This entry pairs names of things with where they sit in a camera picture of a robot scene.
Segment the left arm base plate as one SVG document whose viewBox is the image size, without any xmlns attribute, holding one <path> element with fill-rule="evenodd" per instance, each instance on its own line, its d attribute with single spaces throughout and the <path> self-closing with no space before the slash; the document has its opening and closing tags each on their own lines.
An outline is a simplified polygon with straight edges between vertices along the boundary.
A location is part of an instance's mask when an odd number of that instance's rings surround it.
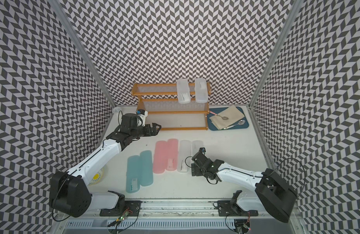
<svg viewBox="0 0 360 234">
<path fill-rule="evenodd" d="M 141 210 L 142 202 L 139 200 L 125 201 L 124 204 L 118 204 L 113 209 L 102 209 L 99 216 L 101 217 L 118 217 L 122 216 L 124 211 L 127 211 L 130 217 L 137 217 Z"/>
</svg>

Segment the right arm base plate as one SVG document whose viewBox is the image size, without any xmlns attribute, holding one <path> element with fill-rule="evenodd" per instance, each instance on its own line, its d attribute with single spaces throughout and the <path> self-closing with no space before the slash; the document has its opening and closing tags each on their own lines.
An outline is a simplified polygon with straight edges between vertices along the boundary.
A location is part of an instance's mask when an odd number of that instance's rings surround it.
<svg viewBox="0 0 360 234">
<path fill-rule="evenodd" d="M 218 210 L 218 214 L 221 217 L 227 217 L 227 216 L 254 217 L 259 215 L 258 211 L 256 210 L 245 211 L 236 204 L 231 204 L 230 201 L 228 200 L 218 200 L 216 209 Z"/>
</svg>

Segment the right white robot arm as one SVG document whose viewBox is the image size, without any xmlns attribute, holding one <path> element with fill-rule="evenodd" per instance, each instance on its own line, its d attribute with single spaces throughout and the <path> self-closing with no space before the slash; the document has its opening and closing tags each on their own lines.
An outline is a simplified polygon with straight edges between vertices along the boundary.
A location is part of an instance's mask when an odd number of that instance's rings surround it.
<svg viewBox="0 0 360 234">
<path fill-rule="evenodd" d="M 244 199 L 240 190 L 234 193 L 230 207 L 238 216 L 242 215 L 241 212 L 266 211 L 280 222 L 289 222 L 298 194 L 275 170 L 267 168 L 264 172 L 254 172 L 234 167 L 222 160 L 212 161 L 206 157 L 203 148 L 191 161 L 192 176 L 229 182 L 255 192 L 257 201 Z"/>
</svg>

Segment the clear pencil case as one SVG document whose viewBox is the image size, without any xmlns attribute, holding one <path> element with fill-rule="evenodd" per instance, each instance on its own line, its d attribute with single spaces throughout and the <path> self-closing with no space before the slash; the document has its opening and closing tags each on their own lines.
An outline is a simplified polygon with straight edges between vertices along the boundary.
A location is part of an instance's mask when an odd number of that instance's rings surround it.
<svg viewBox="0 0 360 234">
<path fill-rule="evenodd" d="M 192 142 L 192 156 L 199 152 L 200 148 L 204 148 L 204 143 L 201 140 L 195 140 Z"/>
<path fill-rule="evenodd" d="M 195 79 L 195 98 L 197 103 L 208 102 L 208 86 L 206 79 L 204 78 Z"/>
<path fill-rule="evenodd" d="M 179 151 L 178 151 L 178 165 L 177 172 L 179 173 L 187 173 L 190 168 L 189 159 L 192 153 L 192 144 L 189 140 L 181 140 L 179 143 Z"/>
<path fill-rule="evenodd" d="M 189 83 L 185 79 L 178 79 L 176 81 L 177 98 L 180 104 L 187 104 L 191 101 Z"/>
</svg>

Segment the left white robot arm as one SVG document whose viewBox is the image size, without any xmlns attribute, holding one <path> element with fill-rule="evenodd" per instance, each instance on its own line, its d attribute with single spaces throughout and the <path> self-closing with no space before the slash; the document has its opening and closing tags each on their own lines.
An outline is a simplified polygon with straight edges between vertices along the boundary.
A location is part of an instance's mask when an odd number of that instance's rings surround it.
<svg viewBox="0 0 360 234">
<path fill-rule="evenodd" d="M 121 123 L 89 156 L 65 172 L 58 171 L 50 179 L 49 206 L 67 216 L 80 217 L 94 210 L 122 210 L 124 195 L 108 191 L 91 193 L 88 189 L 93 177 L 116 155 L 142 137 L 156 136 L 161 125 L 146 123 L 148 112 L 122 115 Z"/>
</svg>

